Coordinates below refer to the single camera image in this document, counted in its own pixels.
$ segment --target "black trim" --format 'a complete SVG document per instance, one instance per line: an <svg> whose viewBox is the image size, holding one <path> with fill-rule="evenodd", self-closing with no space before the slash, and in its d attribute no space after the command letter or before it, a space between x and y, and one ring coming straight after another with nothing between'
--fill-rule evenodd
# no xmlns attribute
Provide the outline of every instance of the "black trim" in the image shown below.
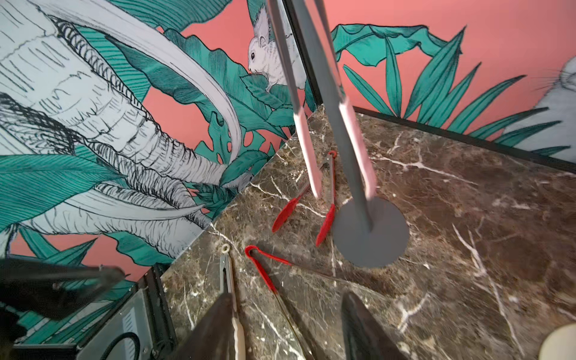
<svg viewBox="0 0 576 360"><path fill-rule="evenodd" d="M11 353L22 360L75 360L77 354L74 344L15 344Z"/></svg>
<svg viewBox="0 0 576 360"><path fill-rule="evenodd" d="M288 22L294 33L294 40L296 41L296 46L298 47L298 52L300 53L300 58L302 59L302 64L304 65L304 71L306 71L306 79L308 79L308 84L310 84L310 89L312 90L312 95L314 96L314 102L316 107L319 107L322 101L322 95L320 95L320 89L316 81L316 76L314 70L312 70L312 62L310 61L310 55L308 55L308 50L303 42L302 29L298 26L296 22L296 15L294 11L294 4L290 0L283 0L284 9L286 10L286 15L288 16Z"/></svg>
<svg viewBox="0 0 576 360"><path fill-rule="evenodd" d="M567 172L571 172L571 173L576 173L576 164L574 164L570 161L565 161L565 160L560 160L560 159L556 159L556 158L549 157L549 156L539 155L536 153L532 153L530 151L516 149L515 147L505 146L505 145L497 144L495 142L473 138L473 137L470 137L468 135L458 134L456 132L444 130L444 129L441 129L438 127L433 127L430 125L420 124L420 123L413 122L410 120L396 118L394 116L384 115L383 113L379 113L379 112L368 110L368 109L359 108L356 106L354 106L354 110L356 112L359 112L359 113L362 113L365 115L369 115L369 116L372 116L372 117L377 118L377 119L386 120L386 121L389 121L392 123L408 126L408 127L414 128L414 129L429 132L429 133L434 134L434 135L440 135L442 137L449 138L449 139L456 140L456 141L460 141L460 142L464 142L464 143L467 143L470 145L483 147L484 149L492 150L492 151L495 151L497 153L501 153L504 155L517 157L519 159L534 162L536 164L545 165L545 166L548 166L550 168L554 168L554 169L558 169L558 170L562 170L562 171L567 171Z"/></svg>
<svg viewBox="0 0 576 360"><path fill-rule="evenodd" d="M146 289L145 298L148 306L154 356L164 359L176 349L177 340L160 275L161 269L155 264L142 277L138 285Z"/></svg>

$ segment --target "black metal frame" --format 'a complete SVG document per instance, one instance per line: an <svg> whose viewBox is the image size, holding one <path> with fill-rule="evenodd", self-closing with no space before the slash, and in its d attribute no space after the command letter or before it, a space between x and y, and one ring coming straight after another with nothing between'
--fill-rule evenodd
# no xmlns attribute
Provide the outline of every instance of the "black metal frame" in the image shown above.
<svg viewBox="0 0 576 360"><path fill-rule="evenodd" d="M534 162L536 164L548 166L550 168L576 173L576 164L570 161L560 160L549 156L544 156L536 153L532 153L531 151L526 151L522 149L517 149L515 147L510 147L506 145L501 145L492 141L486 141L482 139L477 139L468 135L458 134L457 132L448 131L441 129L439 127L434 127L430 125L420 124L417 122L413 122L410 120L405 120L401 118L396 118L394 116L384 115L383 113L379 113L376 111L363 109L359 107L354 107L356 112L362 113L364 115L372 116L373 118L389 121L395 124L408 126L417 130L422 130L425 132L429 132L434 135L439 135L445 138L449 138L452 140L460 141L467 143L469 145L474 145L478 147L483 147L487 150L492 150L497 153L501 153L508 156L513 156L515 158L519 158L522 160Z"/></svg>
<svg viewBox="0 0 576 360"><path fill-rule="evenodd" d="M322 95L320 94L320 88L318 87L318 83L316 81L316 75L314 74L314 70L312 70L312 62L310 61L310 55L308 55L308 50L306 49L306 45L304 45L303 41L304 37L302 35L302 29L296 24L294 4L292 3L291 0L283 0L282 2L284 3L284 9L286 10L286 15L288 16L288 22L290 23L292 33L294 34L294 40L296 41L296 46L298 47L298 51L300 52L300 58L302 59L302 63L304 64L304 71L306 71L306 79L310 84L310 89L312 90L314 102L316 103L316 106L318 106L323 103Z"/></svg>

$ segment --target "red silicone tongs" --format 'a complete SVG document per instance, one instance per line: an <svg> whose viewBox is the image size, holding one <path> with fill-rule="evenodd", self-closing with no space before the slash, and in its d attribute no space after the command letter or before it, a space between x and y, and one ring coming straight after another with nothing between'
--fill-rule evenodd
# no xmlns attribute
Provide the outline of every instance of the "red silicone tongs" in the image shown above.
<svg viewBox="0 0 576 360"><path fill-rule="evenodd" d="M266 270L264 270L264 268L262 267L262 265L260 265L258 260L254 259L254 257L252 255L250 255L250 251L252 251L252 250L256 250L259 253L261 253L262 255L264 255L264 256L272 259L272 260L281 262L282 264L286 264L286 265L290 265L290 266L292 266L293 264L291 262L289 262L288 260L284 260L284 259L276 257L272 254L269 254L267 252L263 252L256 245L248 245L244 249L244 253L246 254L246 256L250 260L252 260L252 262L256 266L256 269L258 269L260 276L262 276L262 279L264 279L264 282L266 283L268 288L274 294L274 298L276 299L276 303L280 307L280 311L282 312L284 319L286 320L286 322L288 323L288 326L292 330L292 334L294 334L294 337L296 338L296 342L298 343L298 345L300 345L300 350L302 351L303 358L306 360L314 360L314 355L312 354L312 351L310 350L310 346L308 345L308 343L306 342L306 339L302 335L302 332L300 331L300 329L296 325L296 322L294 321L294 319L292 319L290 312L288 311L288 308L286 307L284 300L282 300L282 297L280 297L280 294L278 294L278 289L276 289L276 286L274 286L272 279L270 279L270 277L266 273Z"/></svg>
<svg viewBox="0 0 576 360"><path fill-rule="evenodd" d="M328 220L328 217L331 215L332 216L332 220L330 221L330 224L328 226L328 230L330 228L330 226L332 226L332 221L334 221L334 197L335 195L335 185L334 185L334 179L335 179L335 175L334 175L334 158L336 157L338 153L334 150L330 150L328 152L328 155L326 156L324 162L322 163L322 166L320 167L320 169L323 169L325 166L329 165L330 167L330 172L331 172L331 176L332 176L332 206L330 207L330 211L328 212L328 215L326 215L326 218ZM296 205L298 204L298 202L300 201L300 199L304 196L304 194L306 193L306 191L308 191L308 189L310 188L310 181L308 180L304 186L302 186L300 188L300 191L298 192L298 195L296 195L296 197L292 200L290 200L288 202L288 204L286 204L286 206L282 209L282 211L280 211L280 214L278 214L278 217L276 217L276 220L274 221L274 224L272 224L272 232L275 233L277 232L280 227L286 222L286 220L288 220L288 218L290 217L290 215L292 215L292 212L294 211L294 209L296 208ZM316 246L318 246L324 239L322 238L319 242L319 240L316 240Z"/></svg>

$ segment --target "green leaf illustration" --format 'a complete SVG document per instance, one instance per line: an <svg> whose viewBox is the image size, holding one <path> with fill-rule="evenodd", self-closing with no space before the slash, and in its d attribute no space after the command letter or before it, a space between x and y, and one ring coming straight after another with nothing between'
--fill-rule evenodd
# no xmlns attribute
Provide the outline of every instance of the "green leaf illustration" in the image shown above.
<svg viewBox="0 0 576 360"><path fill-rule="evenodd" d="M38 259L46 259L47 257L58 253L58 249L52 246L52 244L50 244L42 234L23 227L20 227L20 234Z"/></svg>
<svg viewBox="0 0 576 360"><path fill-rule="evenodd" d="M22 316L20 316L20 319L18 320L18 325L24 327L26 330L30 330L36 324L38 324L43 318L44 316L40 314L37 314L33 311L27 311Z"/></svg>
<svg viewBox="0 0 576 360"><path fill-rule="evenodd" d="M363 24L338 25L332 31L336 60L344 50L362 65L376 66L386 59L385 39L389 38L394 52L402 54L418 46L426 55L434 56L446 44L428 32L428 27L376 26Z"/></svg>
<svg viewBox="0 0 576 360"><path fill-rule="evenodd" d="M450 124L448 130L463 134L468 126L476 120L487 107L490 105L504 90L512 86L521 78L526 75L516 76L515 78L502 81L500 84L494 86L490 90L480 95L472 104L468 105Z"/></svg>
<svg viewBox="0 0 576 360"><path fill-rule="evenodd" d="M276 84L272 86L270 92L266 92L268 79L264 75L250 74L241 77L241 79L248 91L250 91L255 98L272 109L278 109L281 106L291 104L288 86Z"/></svg>
<svg viewBox="0 0 576 360"><path fill-rule="evenodd" d="M236 179L240 174L248 171L256 162L260 160L269 160L269 156L262 151L249 150L240 154L234 161L228 165L222 177L220 178L220 185L226 184L229 181Z"/></svg>
<svg viewBox="0 0 576 360"><path fill-rule="evenodd" d="M54 334L58 329L62 328L64 325L72 319L77 312L72 313L62 320L48 320L47 323L42 325L38 330L36 330L32 335L23 341L24 344L42 344L46 341L52 334Z"/></svg>
<svg viewBox="0 0 576 360"><path fill-rule="evenodd" d="M43 260L43 262L48 264L66 265L66 266L79 266L86 256L86 253L92 245L94 245L94 240L76 245L64 251L60 251L52 256L49 256Z"/></svg>
<svg viewBox="0 0 576 360"><path fill-rule="evenodd" d="M543 156L552 156L562 150L566 150L571 148L571 146L552 146L552 147L544 147L538 150L532 150L533 153L540 154Z"/></svg>
<svg viewBox="0 0 576 360"><path fill-rule="evenodd" d="M230 152L228 151L230 135L228 135L228 125L226 125L223 119L219 119L215 112L213 112L210 117L208 134L210 138L212 138L214 152L220 154L224 164L228 164L228 162L230 162Z"/></svg>
<svg viewBox="0 0 576 360"><path fill-rule="evenodd" d="M266 5L266 0L247 0L248 1L248 13L250 14L250 20L252 20L252 26L256 22L256 17L262 6Z"/></svg>
<svg viewBox="0 0 576 360"><path fill-rule="evenodd" d="M54 334L51 338L46 341L47 344L64 344L70 338L73 338L78 333L82 332L86 326L98 319L100 316L106 314L110 311L116 304L113 302L102 306L100 309L84 316L83 318L77 320L73 324L69 325L64 330Z"/></svg>
<svg viewBox="0 0 576 360"><path fill-rule="evenodd" d="M392 110L386 105L384 100L376 90L369 83L366 82L360 75L358 75L354 70L349 68L348 66L344 65L344 72L348 75L348 78L356 86L360 94L368 100L369 103L372 104L376 108L376 110L380 111L383 114L394 116Z"/></svg>
<svg viewBox="0 0 576 360"><path fill-rule="evenodd" d="M92 152L86 145L76 144L74 146L74 155L86 159L91 162L96 162L98 156Z"/></svg>
<svg viewBox="0 0 576 360"><path fill-rule="evenodd" d="M124 255L128 255L135 264L141 266L152 266L156 263L171 264L174 259L161 254L154 247L151 247L144 239L128 232L107 233L107 236L118 242L116 250Z"/></svg>
<svg viewBox="0 0 576 360"><path fill-rule="evenodd" d="M545 108L536 108L530 109L527 111L522 111L519 113L515 113L514 115L510 115L505 117L504 119L500 119L488 125L484 125L483 127L471 132L469 136L472 136L477 139L485 140L490 135L494 134L495 132L512 125L515 122L519 122L520 120L526 119L528 116L535 115L537 113L543 112L548 110L547 107Z"/></svg>
<svg viewBox="0 0 576 360"><path fill-rule="evenodd" d="M516 146L517 144L519 144L522 140L527 139L527 138L531 137L532 135L537 134L538 132L540 132L544 129L547 129L551 126L554 126L556 124L559 124L559 123L561 123L561 121L548 122L548 123L523 127L523 128L518 129L518 130L514 130L511 132L507 132L505 134L502 134L499 138L494 140L494 142L498 143L498 144L513 147L513 146Z"/></svg>
<svg viewBox="0 0 576 360"><path fill-rule="evenodd" d="M90 28L77 26L78 31L88 40L88 43L100 53L112 67L116 75L132 91L138 101L142 102L150 89L150 82L144 74L130 66L126 58L105 35Z"/></svg>
<svg viewBox="0 0 576 360"><path fill-rule="evenodd" d="M452 64L454 56L460 52L460 44L462 43L463 38L464 29L450 40L448 44L442 47L442 49L440 49L440 51L438 51L430 60L428 65L426 65L418 77L418 80L416 80L416 85L414 85L412 94L410 94L408 107L404 114L405 119L408 119L408 117L416 111L418 106L420 106L430 95L437 82L442 78L444 72L446 72Z"/></svg>
<svg viewBox="0 0 576 360"><path fill-rule="evenodd" d="M97 183L119 177L103 166L72 155L1 156L0 229L40 215Z"/></svg>
<svg viewBox="0 0 576 360"><path fill-rule="evenodd" d="M190 24L206 22L220 14L231 0L111 0L110 2L148 26L184 30ZM105 36L93 29L77 27L92 47L114 69L114 72L141 102L150 89L144 74L128 64L126 58Z"/></svg>
<svg viewBox="0 0 576 360"><path fill-rule="evenodd" d="M270 144L270 148L268 149L268 157L272 157L274 156L276 152L274 151L274 147L272 146L272 144Z"/></svg>
<svg viewBox="0 0 576 360"><path fill-rule="evenodd" d="M256 174L258 174L258 172L262 170L262 168L264 167L264 165L266 165L266 163L268 163L268 159L262 159L260 161L256 161L252 166L252 169L250 169L250 173L256 176Z"/></svg>
<svg viewBox="0 0 576 360"><path fill-rule="evenodd" d="M388 94L388 101L396 116L400 117L400 110L402 109L402 83L400 82L400 71L398 70L398 63L396 62L396 54L392 47L392 43L386 37L386 52L390 54L386 58L386 92Z"/></svg>
<svg viewBox="0 0 576 360"><path fill-rule="evenodd" d="M122 280L119 283L117 283L116 285L114 285L112 290L107 292L100 299L101 300L116 301L116 300L122 298L134 286L134 284L135 284L135 282L133 282L133 281Z"/></svg>
<svg viewBox="0 0 576 360"><path fill-rule="evenodd" d="M232 0L110 0L148 26L182 31L190 24L213 19Z"/></svg>
<svg viewBox="0 0 576 360"><path fill-rule="evenodd" d="M446 98L452 85L454 84L454 76L456 75L456 69L458 68L458 58L459 54L456 54L450 62L450 66L444 73L440 76L440 80L436 83L436 86L432 88L430 95L424 100L422 106L420 107L420 112L418 113L418 122L421 124L427 124L432 116L438 111L442 101Z"/></svg>
<svg viewBox="0 0 576 360"><path fill-rule="evenodd" d="M292 110L292 107L277 108L272 111L267 121L274 126L292 126L294 125L294 110Z"/></svg>
<svg viewBox="0 0 576 360"><path fill-rule="evenodd" d="M218 216L238 195L238 191L234 188L223 188L212 184L187 183L186 186L198 190L194 201L210 210L206 215L212 219Z"/></svg>
<svg viewBox="0 0 576 360"><path fill-rule="evenodd" d="M470 73L466 75L466 77L463 78L462 81L460 81L454 89L452 89L452 91L444 98L444 100L442 100L438 106L438 109L432 114L428 125L434 127L442 127L442 125L444 125L446 120L448 120L456 108L456 105L458 105L460 99L462 99L462 96L466 90L468 90L468 87L470 86L470 83L472 82L472 79L474 78L474 75L476 74L476 71L481 64L482 63L476 65L476 67L472 69L472 71L470 71Z"/></svg>
<svg viewBox="0 0 576 360"><path fill-rule="evenodd" d="M233 62L220 49L209 50L196 36L184 38L172 29L166 30L164 35L198 62L220 84L236 110L240 125L248 131L268 130L286 139L282 129L266 122L272 109L254 97L242 82L242 77L248 75L242 65ZM204 94L172 69L114 39L110 41L124 53L130 65L146 74L155 88L172 96L181 104L196 104L207 121L213 112L218 113Z"/></svg>
<svg viewBox="0 0 576 360"><path fill-rule="evenodd" d="M252 142L248 146L244 146L245 150L259 150L266 139L257 131L252 131Z"/></svg>
<svg viewBox="0 0 576 360"><path fill-rule="evenodd" d="M314 100L314 94L312 94L312 88L310 87L310 82L306 79L306 85L304 86L305 100L308 107L312 112L316 111L316 101Z"/></svg>

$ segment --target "elephant tusk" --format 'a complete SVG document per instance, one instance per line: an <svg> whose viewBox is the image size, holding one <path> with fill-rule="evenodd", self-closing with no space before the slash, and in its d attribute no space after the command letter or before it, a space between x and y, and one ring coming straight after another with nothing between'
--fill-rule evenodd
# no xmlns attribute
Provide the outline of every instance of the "elephant tusk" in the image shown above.
<svg viewBox="0 0 576 360"><path fill-rule="evenodd" d="M116 219L140 221L178 219L204 207L204 205L197 205L181 209L152 209L115 199L97 190L89 190L74 195L64 202L89 213Z"/></svg>
<svg viewBox="0 0 576 360"><path fill-rule="evenodd" d="M0 141L0 156L34 154L32 150L2 127L0 127L0 140L3 140ZM97 215L141 221L177 219L188 216L203 207L203 205L198 205L180 209L152 209L124 202L98 190L82 192L64 200L64 202Z"/></svg>
<svg viewBox="0 0 576 360"><path fill-rule="evenodd" d="M241 145L240 123L230 99L214 78L164 35L106 0L29 0L48 15L106 33L170 67L198 88L220 112L232 143L230 161Z"/></svg>

